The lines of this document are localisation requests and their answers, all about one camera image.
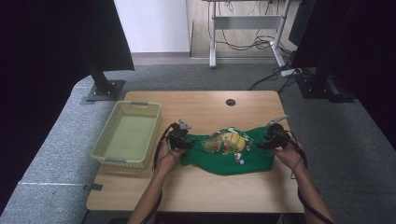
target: plastic basket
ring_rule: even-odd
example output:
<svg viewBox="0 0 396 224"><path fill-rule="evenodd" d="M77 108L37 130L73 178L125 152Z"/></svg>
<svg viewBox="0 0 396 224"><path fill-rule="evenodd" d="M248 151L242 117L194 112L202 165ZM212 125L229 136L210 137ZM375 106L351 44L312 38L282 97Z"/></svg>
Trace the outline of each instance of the plastic basket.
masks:
<svg viewBox="0 0 396 224"><path fill-rule="evenodd" d="M146 169L160 123L160 104L118 101L91 157L106 165Z"/></svg>

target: gray carpet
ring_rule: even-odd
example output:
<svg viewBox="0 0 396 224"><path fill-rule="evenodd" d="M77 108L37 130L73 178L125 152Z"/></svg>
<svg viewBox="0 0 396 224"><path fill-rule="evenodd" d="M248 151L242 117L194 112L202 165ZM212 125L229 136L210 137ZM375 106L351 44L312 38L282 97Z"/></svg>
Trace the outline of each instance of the gray carpet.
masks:
<svg viewBox="0 0 396 224"><path fill-rule="evenodd" d="M107 72L127 91L245 91L273 73L271 64L146 65ZM277 91L279 77L254 91ZM396 153L358 100L332 104L302 98L293 78L280 98L289 124L304 144L308 168L338 223L394 223ZM15 188L0 223L80 223L98 162L90 152L115 102L81 105L93 81L81 80L61 116ZM85 223L107 223L129 212L90 212Z"/></svg>

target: hand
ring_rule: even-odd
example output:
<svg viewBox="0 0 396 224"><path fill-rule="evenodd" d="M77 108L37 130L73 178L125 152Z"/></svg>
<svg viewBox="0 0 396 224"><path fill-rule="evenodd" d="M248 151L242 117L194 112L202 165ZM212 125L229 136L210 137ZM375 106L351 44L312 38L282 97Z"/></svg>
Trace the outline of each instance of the hand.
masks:
<svg viewBox="0 0 396 224"><path fill-rule="evenodd" d="M297 144L299 147L303 146L299 142L297 142ZM285 148L282 150L272 149L270 151L274 153L280 159L280 161L282 161L283 164L288 166L292 171L299 163L303 163L303 158L292 143L288 142Z"/></svg>
<svg viewBox="0 0 396 224"><path fill-rule="evenodd" d="M166 139L163 140L158 154L157 166L155 169L156 174L167 175L171 172L177 163L180 161L181 155L185 152L185 149L176 148L176 150L170 150Z"/></svg>

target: desk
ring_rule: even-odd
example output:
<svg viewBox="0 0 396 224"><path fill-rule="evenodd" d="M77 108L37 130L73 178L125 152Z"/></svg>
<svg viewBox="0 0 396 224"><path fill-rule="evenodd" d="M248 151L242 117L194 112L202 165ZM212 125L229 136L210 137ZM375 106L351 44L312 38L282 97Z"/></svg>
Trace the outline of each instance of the desk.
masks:
<svg viewBox="0 0 396 224"><path fill-rule="evenodd" d="M282 36L286 18L288 16L291 0L286 0L282 15L279 16L216 16L216 3L227 0L203 0L210 2L212 6L211 29L212 40L210 42L209 66L216 68L216 30L226 29L277 29L275 41L271 41L271 48L279 66L285 65L279 49L280 37ZM234 0L236 2L247 2L252 0Z"/></svg>
<svg viewBox="0 0 396 224"><path fill-rule="evenodd" d="M234 106L226 101L235 100ZM156 143L169 124L183 119L191 134L211 134L225 127L247 131L284 116L275 91L130 91L128 101L162 104L162 123ZM280 122L289 129L286 120ZM87 201L91 210L134 210L152 176L145 171L101 165ZM269 172L247 175L212 175L200 168L179 165L167 177L159 211L302 213L297 183L278 159Z"/></svg>

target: black cable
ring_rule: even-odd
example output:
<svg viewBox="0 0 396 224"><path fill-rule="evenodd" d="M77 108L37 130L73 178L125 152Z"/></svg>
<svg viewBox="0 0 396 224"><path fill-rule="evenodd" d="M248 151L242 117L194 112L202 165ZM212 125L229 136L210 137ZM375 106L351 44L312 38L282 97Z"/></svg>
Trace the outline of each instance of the black cable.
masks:
<svg viewBox="0 0 396 224"><path fill-rule="evenodd" d="M276 15L279 12L279 0L277 0Z"/></svg>
<svg viewBox="0 0 396 224"><path fill-rule="evenodd" d="M91 210L90 210L90 209L87 209L87 211L85 212L84 218L83 218L82 221L81 221L81 224L84 224L85 219L87 219L87 216L88 216L88 214L89 214L90 212L91 212Z"/></svg>
<svg viewBox="0 0 396 224"><path fill-rule="evenodd" d="M272 15L272 7L270 6L270 2L269 1L267 2L267 9L265 9L264 15L267 15L268 12L270 13L270 15Z"/></svg>
<svg viewBox="0 0 396 224"><path fill-rule="evenodd" d="M163 135L160 138L160 141L158 142L157 148L155 150L155 155L154 155L154 162L152 164L152 171L154 172L154 170L157 168L157 160L158 160L158 155L160 154L160 149L161 149L161 145L163 144L163 140L166 138L166 135L169 132L169 129L174 127L175 123L172 123L171 125L169 125L169 127L167 127L165 129L165 131L163 132ZM148 215L145 217L145 219L143 219L143 221L141 222L141 224L145 224L147 221L149 221L149 219L154 215L154 213L157 211L158 207L161 204L161 201L163 200L163 192L161 191L160 197L158 197L157 202L154 204L154 206L152 207L151 211L148 213Z"/></svg>
<svg viewBox="0 0 396 224"><path fill-rule="evenodd" d="M256 81L256 82L255 82L249 89L247 89L247 90L248 90L248 91L251 91L251 90L253 90L253 88L254 88L257 84L259 84L259 83L261 83L261 82L263 82L263 81L265 81L265 80L271 80L271 79L268 79L268 78L273 77L273 76L276 76L276 74L278 74L280 71L282 71L283 69L285 69L285 68L289 65L290 62L291 62L291 61L288 61L287 63L285 63L285 65L278 67L278 68L277 68L277 71L276 71L276 72L273 71L273 74L271 74L270 76L264 77L264 78L262 78L262 79Z"/></svg>
<svg viewBox="0 0 396 224"><path fill-rule="evenodd" d="M286 85L287 87L291 86L292 84L296 83L296 80L294 79L294 81L292 81L291 83L289 83L288 85Z"/></svg>
<svg viewBox="0 0 396 224"><path fill-rule="evenodd" d="M292 133L291 131L287 131L288 133L291 133L291 136L294 138L294 141L292 141L289 137L287 137L286 135L282 134L282 133L276 133L278 136L281 136L282 138L284 138L285 140L287 140L289 143L291 143L296 150L299 152L299 154L301 155L301 158L303 159L304 162L304 167L308 168L308 163L307 163L307 159L305 156L304 151L300 148L300 146L297 143L297 139L294 136L294 133ZM300 190L297 189L297 194L298 194L298 198L300 200L300 202L303 204L303 206L308 209L310 212L312 212L312 214L314 214L315 216L317 216L318 218L320 218L322 221L324 221L327 224L333 224L333 222L331 220L329 220L327 217L323 216L319 211L317 211L315 208L313 208L310 204L308 204L306 202L306 200L303 198L303 195L301 194Z"/></svg>
<svg viewBox="0 0 396 224"><path fill-rule="evenodd" d="M233 3L231 2L231 0L225 1L224 5L228 8L229 11L231 11L231 13L233 13Z"/></svg>
<svg viewBox="0 0 396 224"><path fill-rule="evenodd" d="M295 51L293 51L293 52L290 51L290 53L289 53L289 56L290 56L290 57L289 57L288 63L290 63L290 62L293 61L293 59L294 59L294 54L295 54ZM279 88L279 90L277 90L277 93L278 93L278 94L280 94L280 93L283 91L283 89L284 89L285 87L288 87L288 86L290 86L291 84L293 84L293 83L295 82L295 81L294 81L294 82L291 82L290 84L288 84L289 81L291 80L293 74L294 74L296 71L297 71L297 68L293 70L293 72L290 74L290 76L289 76L288 80L285 82L285 84L283 84L283 86L282 86L281 88Z"/></svg>
<svg viewBox="0 0 396 224"><path fill-rule="evenodd" d="M219 2L218 2L218 6L219 6L219 15L221 16L221 8L220 8L220 3ZM251 14L254 11L256 6L257 6L257 2L255 4L253 10L249 14ZM207 32L209 34L209 38L212 39L212 35L210 34L209 20L210 20L210 3L208 3L208 7L207 7ZM271 45L270 41L269 40L264 40L262 38L263 37L272 38L272 39L275 39L275 38L272 37L272 36L269 36L269 35L260 35L260 36L258 36L259 31L260 31L260 29L256 33L256 38L254 39L254 42L251 45L248 45L248 46L236 46L234 44L230 44L228 42L228 40L227 40L227 37L225 36L224 30L222 30L224 41L216 41L216 43L225 44L225 45L227 45L228 47L230 47L231 49L234 49L234 50L248 50L248 49L251 49L251 48L254 48L254 47L256 47L257 49L260 49L260 50L265 50L265 49L271 48L272 45ZM282 43L280 43L279 48L281 49L281 51L284 54L291 54L291 52L288 49L285 49L283 47Z"/></svg>
<svg viewBox="0 0 396 224"><path fill-rule="evenodd" d="M301 195L301 192L299 189L297 189L297 194L298 194L298 199L300 202L303 204L303 206L308 209L310 212L312 212L315 216L320 218L322 221L324 221L327 224L334 224L331 220L323 216L320 212L318 212L315 208L313 208L311 205L309 205L303 198L303 195Z"/></svg>

